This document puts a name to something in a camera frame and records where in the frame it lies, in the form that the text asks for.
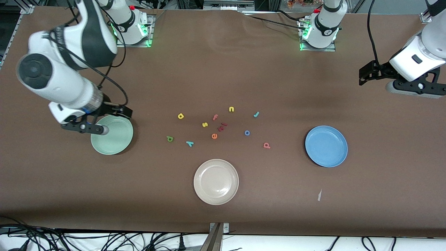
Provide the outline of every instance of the white plate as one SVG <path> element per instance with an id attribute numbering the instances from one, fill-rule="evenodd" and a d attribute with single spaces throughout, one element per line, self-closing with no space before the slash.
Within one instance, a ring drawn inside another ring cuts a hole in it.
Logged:
<path id="1" fill-rule="evenodd" d="M 211 159 L 197 169 L 194 188 L 202 201 L 222 205 L 230 201 L 239 189 L 239 175 L 226 160 Z"/>

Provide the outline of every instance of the black cable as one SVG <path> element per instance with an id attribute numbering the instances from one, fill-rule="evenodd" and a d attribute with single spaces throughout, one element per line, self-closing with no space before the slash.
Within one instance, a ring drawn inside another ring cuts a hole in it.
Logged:
<path id="1" fill-rule="evenodd" d="M 140 5 L 145 5 L 145 6 L 146 6 L 146 8 L 150 8 L 150 9 L 153 9 L 153 7 L 152 7 L 152 6 L 150 6 L 150 5 L 146 4 L 146 3 L 143 3 L 143 2 L 142 2 L 142 0 L 138 0 L 138 2 L 139 2 L 139 4 L 140 4 Z"/>
<path id="2" fill-rule="evenodd" d="M 83 64 L 85 64 L 87 67 L 89 67 L 90 69 L 92 69 L 93 71 L 95 71 L 97 74 L 101 75 L 103 78 L 106 78 L 108 81 L 110 81 L 112 84 L 114 84 L 121 92 L 122 94 L 124 94 L 125 97 L 125 102 L 123 104 L 121 104 L 120 106 L 125 106 L 128 104 L 128 96 L 127 93 L 125 92 L 125 90 L 117 83 L 115 82 L 113 79 L 109 78 L 108 76 L 106 76 L 105 74 L 103 74 L 102 72 L 100 72 L 98 69 L 92 67 L 89 63 L 87 63 L 85 60 L 83 60 L 82 58 L 80 58 L 78 55 L 76 55 L 74 52 L 72 52 L 71 50 L 67 49 L 67 47 L 65 47 L 65 45 L 59 43 L 56 39 L 52 38 L 51 35 L 48 37 L 45 37 L 46 39 L 51 40 L 52 42 L 56 43 L 57 45 L 59 45 L 60 47 L 62 47 L 64 50 L 66 50 L 69 54 L 71 54 L 72 56 L 74 56 L 75 58 L 77 58 L 79 61 L 81 61 Z"/>
<path id="3" fill-rule="evenodd" d="M 26 225 L 25 223 L 22 223 L 22 222 L 20 222 L 20 221 L 14 219 L 14 218 L 11 218 L 11 217 L 7 217 L 7 216 L 2 216 L 2 215 L 0 215 L 0 218 L 5 218 L 5 219 L 11 220 L 11 221 L 14 221 L 14 222 L 17 223 L 17 224 L 3 224 L 3 225 L 0 225 L 0 227 L 13 227 L 13 228 L 16 227 L 16 228 L 18 228 L 18 227 L 20 226 L 20 227 L 22 227 L 23 229 L 27 230 L 28 232 L 34 233 L 34 238 L 36 239 L 36 244 L 39 245 L 39 243 L 38 243 L 38 241 L 37 241 L 37 237 L 36 237 L 36 235 L 38 235 L 39 237 L 45 239 L 45 240 L 48 242 L 48 244 L 49 244 L 50 246 L 53 246 L 53 248 L 54 248 L 55 250 L 57 250 L 57 251 L 59 250 L 58 247 L 57 247 L 57 245 L 55 245 L 54 243 L 52 243 L 52 242 L 51 242 L 51 241 L 50 241 L 50 240 L 49 240 L 49 239 L 48 239 L 42 232 L 37 231 L 37 229 L 36 229 L 35 227 Z"/>
<path id="4" fill-rule="evenodd" d="M 365 243 L 364 243 L 364 239 L 367 239 L 367 240 L 370 242 L 370 244 L 372 245 L 373 251 L 376 251 L 375 245 L 373 245 L 373 242 L 372 242 L 372 240 L 371 240 L 369 237 L 361 237 L 361 242 L 362 242 L 364 248 L 367 249 L 368 251 L 371 251 L 371 250 L 368 249 L 368 247 L 365 245 Z"/>
<path id="5" fill-rule="evenodd" d="M 381 70 L 381 65 L 380 65 L 380 62 L 378 61 L 378 54 L 376 53 L 375 42 L 373 41 L 372 32 L 370 31 L 370 16 L 372 14 L 372 8 L 373 8 L 374 3 L 375 3 L 375 0 L 372 0 L 372 3 L 370 3 L 370 8 L 368 9 L 367 32 L 368 32 L 368 37 L 370 38 L 370 43 L 372 44 L 373 55 L 375 56 L 376 65 L 377 65 L 378 69 Z"/>
<path id="6" fill-rule="evenodd" d="M 138 236 L 138 235 L 140 235 L 140 234 L 142 234 L 142 233 L 138 233 L 138 234 L 136 234 L 136 235 L 134 235 L 134 236 L 131 236 L 130 238 L 128 238 L 127 236 L 124 235 L 125 241 L 123 241 L 119 246 L 117 246 L 115 249 L 113 249 L 113 251 L 117 251 L 118 248 L 123 247 L 123 246 L 125 246 L 125 245 L 131 245 L 131 246 L 133 247 L 133 249 L 135 249 L 135 247 L 136 247 L 136 246 L 135 246 L 135 243 L 133 243 L 133 242 L 131 241 L 131 239 L 134 238 L 134 237 L 136 237 L 136 236 Z"/>
<path id="7" fill-rule="evenodd" d="M 183 234 L 180 234 L 180 243 L 178 245 L 177 251 L 184 251 L 184 250 L 186 250 L 186 246 L 184 246 Z"/>
<path id="8" fill-rule="evenodd" d="M 105 73 L 106 76 L 108 76 L 108 73 L 110 72 L 110 70 L 112 69 L 112 64 L 113 62 L 108 66 L 107 72 Z M 102 83 L 104 83 L 105 78 L 102 78 L 101 82 L 98 84 L 98 89 L 102 89 Z"/>
<path id="9" fill-rule="evenodd" d="M 66 3 L 68 4 L 68 8 L 70 8 L 71 14 L 73 14 L 73 16 L 76 17 L 76 15 L 74 14 L 74 11 L 73 11 L 73 6 L 71 5 L 70 1 L 66 0 Z"/>
<path id="10" fill-rule="evenodd" d="M 108 240 L 104 246 L 102 247 L 101 251 L 106 251 L 108 247 L 110 247 L 115 241 L 119 240 L 122 236 L 125 236 L 126 233 L 120 234 L 121 236 L 119 236 L 118 238 L 114 239 L 115 237 L 111 238 L 110 240 Z"/>
<path id="11" fill-rule="evenodd" d="M 289 18 L 289 19 L 291 19 L 291 20 L 299 21 L 299 18 L 292 17 L 292 16 L 288 15 L 288 13 L 286 13 L 286 12 L 283 11 L 283 10 L 279 10 L 279 9 L 278 9 L 278 10 L 276 10 L 276 12 L 280 12 L 280 13 L 284 14 L 287 18 Z"/>
<path id="12" fill-rule="evenodd" d="M 166 247 L 166 246 L 160 246 L 159 248 L 165 248 L 165 249 L 167 249 L 168 251 L 173 251 L 172 249 L 170 249 L 170 248 L 168 248 L 168 247 Z"/>
<path id="13" fill-rule="evenodd" d="M 390 249 L 390 251 L 393 251 L 393 249 L 395 248 L 395 244 L 396 244 L 396 237 L 393 237 L 393 244 L 392 244 L 392 248 Z"/>
<path id="14" fill-rule="evenodd" d="M 72 247 L 74 247 L 76 250 L 78 251 L 83 251 L 81 249 L 79 249 L 78 247 L 76 247 L 75 245 L 73 245 L 66 237 L 65 237 L 66 242 L 68 242 L 68 244 L 70 244 Z"/>
<path id="15" fill-rule="evenodd" d="M 125 45 L 125 40 L 124 40 L 124 36 L 122 35 L 122 32 L 119 30 L 119 28 L 118 28 L 118 25 L 117 25 L 117 23 L 115 22 L 115 20 L 113 20 L 113 18 L 99 5 L 99 3 L 98 3 L 98 6 L 99 6 L 99 8 L 101 8 L 101 10 L 105 13 L 105 15 L 107 15 L 107 17 L 112 21 L 112 23 L 114 24 L 114 26 L 116 27 L 116 29 L 115 30 L 118 30 L 118 32 L 119 32 L 119 34 L 121 35 L 121 38 L 122 38 L 122 44 L 124 45 L 124 57 L 122 57 L 122 60 L 121 60 L 121 62 L 118 64 L 118 65 L 115 65 L 115 66 L 113 66 L 112 65 L 112 67 L 113 68 L 116 68 L 116 67 L 119 67 L 119 66 L 121 66 L 123 63 L 124 63 L 124 60 L 125 60 L 125 56 L 126 56 L 126 54 L 127 54 L 127 46 Z"/>
<path id="16" fill-rule="evenodd" d="M 183 235 L 183 236 L 184 236 L 184 235 L 190 235 L 190 234 L 196 234 L 196 233 L 186 233 L 186 234 L 179 234 L 179 235 L 171 236 L 171 237 L 168 237 L 168 238 L 162 239 L 161 241 L 159 241 L 159 242 L 155 243 L 155 244 L 154 244 L 154 246 L 156 246 L 156 245 L 160 244 L 161 242 L 165 242 L 165 241 L 167 241 L 167 240 L 170 240 L 170 239 L 172 239 L 172 238 L 180 237 L 181 235 Z"/>
<path id="17" fill-rule="evenodd" d="M 327 251 L 333 250 L 333 247 L 335 246 L 335 244 L 339 240 L 339 238 L 341 238 L 341 236 L 338 236 L 338 237 L 336 237 L 336 239 L 334 239 L 333 243 L 331 244 L 330 248 L 327 249 Z"/>
<path id="18" fill-rule="evenodd" d="M 296 29 L 305 29 L 304 27 L 297 27 L 297 26 L 294 26 L 294 25 L 288 25 L 288 24 L 284 24 L 284 23 L 279 23 L 279 22 L 276 22 L 276 21 L 272 21 L 272 20 L 268 20 L 268 19 L 264 19 L 264 18 L 260 18 L 260 17 L 253 17 L 253 16 L 250 16 L 250 17 L 255 18 L 255 19 L 259 19 L 259 20 L 263 20 L 263 21 L 267 21 L 267 22 L 270 22 L 270 23 L 278 24 L 278 25 L 293 27 L 293 28 L 296 28 Z"/>
<path id="19" fill-rule="evenodd" d="M 19 251 L 26 251 L 28 249 L 29 239 L 23 243 L 23 245 L 19 248 Z"/>
<path id="20" fill-rule="evenodd" d="M 71 238 L 71 239 L 98 239 L 98 238 L 105 238 L 105 237 L 110 237 L 111 234 L 109 235 L 102 235 L 102 236 L 91 236 L 91 237 L 76 237 L 76 236 L 68 236 L 68 235 L 64 235 L 64 238 Z"/>
<path id="21" fill-rule="evenodd" d="M 69 20 L 68 22 L 66 22 L 66 23 L 64 24 L 64 26 L 66 27 L 66 26 L 70 25 L 72 22 L 76 21 L 77 18 L 79 17 L 79 15 L 80 15 L 80 13 L 78 12 L 76 15 L 73 16 L 73 18 L 72 18 L 71 20 Z"/>
<path id="22" fill-rule="evenodd" d="M 155 246 L 156 246 L 155 242 L 156 242 L 159 238 L 165 236 L 166 234 L 167 234 L 167 233 L 160 233 L 160 235 L 158 235 L 158 236 L 155 237 L 155 238 L 153 238 L 153 236 L 155 235 L 155 234 L 153 234 L 153 235 L 152 235 L 152 238 L 151 238 L 151 240 L 150 240 L 150 243 L 149 243 L 146 247 L 144 247 L 143 250 L 154 251 L 154 250 L 155 250 Z"/>

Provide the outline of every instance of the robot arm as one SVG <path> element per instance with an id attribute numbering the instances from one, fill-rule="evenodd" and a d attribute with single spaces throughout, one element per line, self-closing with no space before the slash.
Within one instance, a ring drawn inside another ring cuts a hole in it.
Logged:
<path id="1" fill-rule="evenodd" d="M 133 45 L 148 36 L 145 25 L 147 14 L 129 8 L 125 0 L 97 0 L 102 9 L 112 19 L 116 36 L 122 44 Z"/>
<path id="2" fill-rule="evenodd" d="M 328 47 L 336 39 L 339 24 L 345 13 L 347 13 L 345 0 L 325 0 L 321 12 L 306 17 L 310 19 L 311 25 L 302 39 L 315 48 Z"/>
<path id="3" fill-rule="evenodd" d="M 390 78 L 389 92 L 440 98 L 446 84 L 437 83 L 440 66 L 446 63 L 446 0 L 425 0 L 432 22 L 412 36 L 388 63 L 373 60 L 359 71 L 359 85 L 369 80 Z M 426 78 L 434 75 L 432 81 Z"/>
<path id="4" fill-rule="evenodd" d="M 104 67 L 117 53 L 116 42 L 94 0 L 76 0 L 82 20 L 60 25 L 29 37 L 29 51 L 17 64 L 17 77 L 30 91 L 48 99 L 62 128 L 80 133 L 105 134 L 107 128 L 88 124 L 105 114 L 131 117 L 124 105 L 110 102 L 95 84 L 79 74 L 87 67 Z"/>

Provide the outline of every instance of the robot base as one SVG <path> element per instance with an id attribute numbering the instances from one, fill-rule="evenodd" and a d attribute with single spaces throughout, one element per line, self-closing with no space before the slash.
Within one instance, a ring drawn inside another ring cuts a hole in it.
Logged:
<path id="1" fill-rule="evenodd" d="M 300 42 L 300 50 L 310 50 L 310 51 L 329 51 L 329 52 L 335 52 L 336 46 L 335 42 L 331 42 L 331 44 L 325 48 L 316 48 L 311 46 L 304 38 L 303 35 L 305 32 L 308 32 L 309 25 L 311 23 L 311 20 L 309 19 L 309 16 L 306 16 L 305 18 L 301 18 L 299 21 L 297 21 L 298 27 L 304 27 L 305 29 L 299 30 L 299 42 Z"/>
<path id="2" fill-rule="evenodd" d="M 147 36 L 145 36 L 141 41 L 139 41 L 136 44 L 126 44 L 126 47 L 152 47 L 152 40 L 153 40 L 153 32 L 155 31 L 155 20 L 156 15 L 141 15 L 141 18 L 145 19 L 142 20 L 143 25 L 147 25 L 147 27 L 142 27 L 141 32 L 146 33 Z M 117 40 L 117 46 L 118 47 L 124 47 L 124 44 Z"/>

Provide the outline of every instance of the brown table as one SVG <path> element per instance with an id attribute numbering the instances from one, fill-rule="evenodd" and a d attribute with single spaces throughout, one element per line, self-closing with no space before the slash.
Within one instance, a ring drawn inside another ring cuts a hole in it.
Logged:
<path id="1" fill-rule="evenodd" d="M 129 48 L 110 73 L 134 110 L 134 140 L 115 156 L 60 129 L 48 101 L 16 78 L 29 35 L 70 15 L 37 7 L 24 16 L 0 71 L 0 214 L 59 228 L 207 232 L 209 222 L 229 222 L 240 234 L 446 236 L 446 98 L 391 94 L 387 80 L 358 85 L 373 58 L 366 15 L 347 14 L 337 52 L 318 53 L 299 51 L 295 29 L 234 11 L 167 11 L 152 48 Z M 414 15 L 374 15 L 381 61 L 421 27 Z M 123 102 L 110 83 L 103 90 Z M 211 139 L 221 122 L 227 129 Z M 306 155 L 305 136 L 318 125 L 346 137 L 342 165 L 322 168 Z M 195 170 L 213 158 L 240 177 L 220 206 L 193 187 Z"/>

